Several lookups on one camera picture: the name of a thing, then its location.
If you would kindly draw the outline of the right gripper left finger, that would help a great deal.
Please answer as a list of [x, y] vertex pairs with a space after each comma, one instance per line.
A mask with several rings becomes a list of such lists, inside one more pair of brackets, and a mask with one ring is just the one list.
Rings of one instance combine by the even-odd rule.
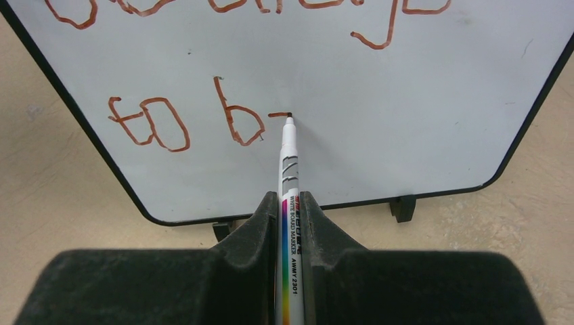
[[208, 249], [82, 249], [40, 273], [17, 324], [273, 324], [275, 221], [268, 192]]

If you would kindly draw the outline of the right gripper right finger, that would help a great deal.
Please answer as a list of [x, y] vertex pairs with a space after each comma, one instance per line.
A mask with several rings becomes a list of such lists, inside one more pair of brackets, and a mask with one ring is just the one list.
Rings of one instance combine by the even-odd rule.
[[509, 258], [476, 251], [376, 251], [302, 192], [308, 324], [543, 324]]

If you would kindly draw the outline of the white whiteboard marker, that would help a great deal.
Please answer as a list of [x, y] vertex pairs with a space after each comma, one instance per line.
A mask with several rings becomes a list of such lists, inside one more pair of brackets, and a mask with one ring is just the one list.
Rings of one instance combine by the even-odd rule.
[[291, 113], [282, 128], [278, 173], [278, 243], [275, 276], [276, 324], [304, 324], [299, 156]]

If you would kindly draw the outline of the black framed whiteboard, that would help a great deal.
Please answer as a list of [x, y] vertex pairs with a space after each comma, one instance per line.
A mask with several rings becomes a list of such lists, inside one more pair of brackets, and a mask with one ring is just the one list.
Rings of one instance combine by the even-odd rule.
[[2, 1], [141, 213], [251, 214], [284, 114], [325, 207], [502, 173], [573, 44], [572, 1]]

